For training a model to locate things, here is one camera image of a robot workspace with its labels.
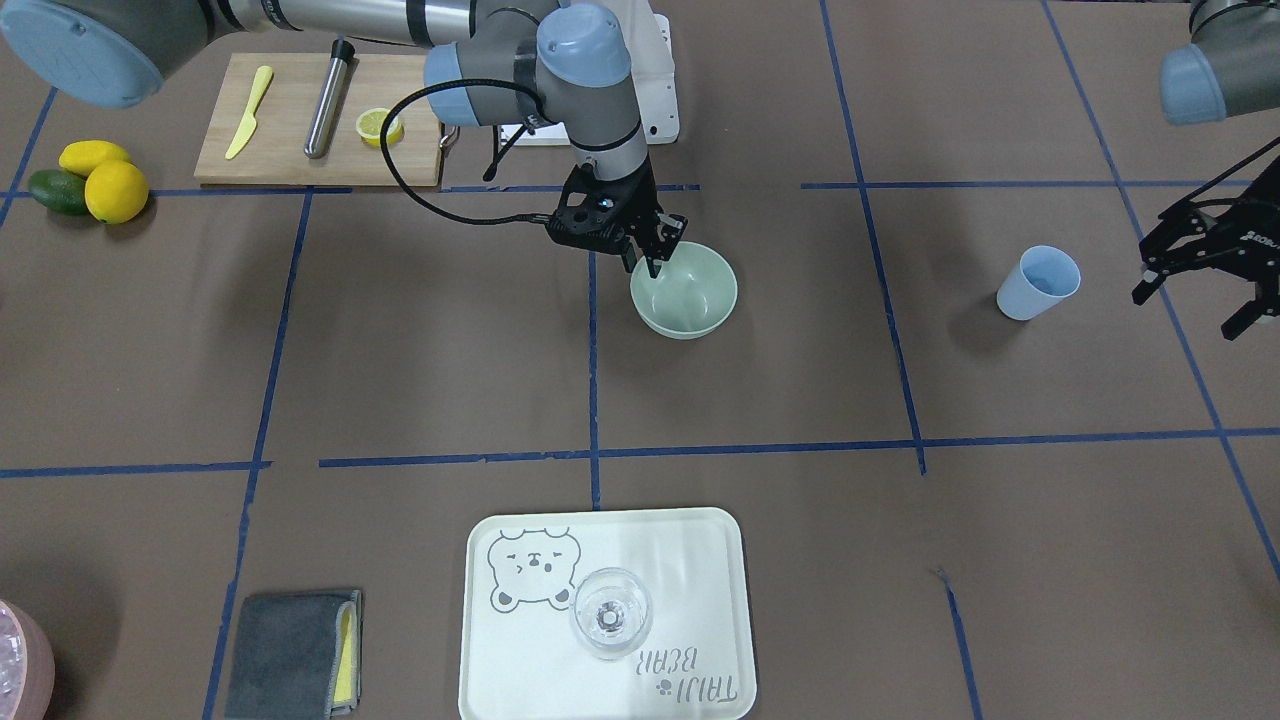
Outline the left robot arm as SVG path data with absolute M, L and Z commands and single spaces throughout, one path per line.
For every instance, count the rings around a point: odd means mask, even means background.
M 1204 124 L 1277 108 L 1277 3 L 1196 1 L 1188 31 L 1189 44 L 1170 51 L 1160 67 L 1169 124 Z M 1276 147 L 1271 140 L 1158 214 L 1158 224 L 1139 242 L 1143 274 L 1132 291 L 1134 304 L 1146 304 L 1172 275 L 1213 269 L 1254 287 L 1253 299 L 1220 325 L 1226 341 L 1277 319 L 1277 161 L 1235 197 L 1202 196 Z

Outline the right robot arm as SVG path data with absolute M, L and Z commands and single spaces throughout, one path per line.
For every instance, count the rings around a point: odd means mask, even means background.
M 215 40 L 278 28 L 424 47 L 426 99 L 448 126 L 563 126 L 575 154 L 550 214 L 558 245 L 621 258 L 652 278 L 687 227 L 664 211 L 618 17 L 571 1 L 5 1 L 3 37 L 54 88 L 132 108 Z

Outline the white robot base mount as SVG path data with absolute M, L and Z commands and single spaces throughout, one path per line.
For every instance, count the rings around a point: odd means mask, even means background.
M 681 129 L 669 22 L 648 1 L 598 1 L 613 13 L 631 60 L 639 135 L 649 145 L 672 143 Z M 617 113 L 616 97 L 598 88 L 559 90 L 544 109 L 552 119 L 603 120 Z

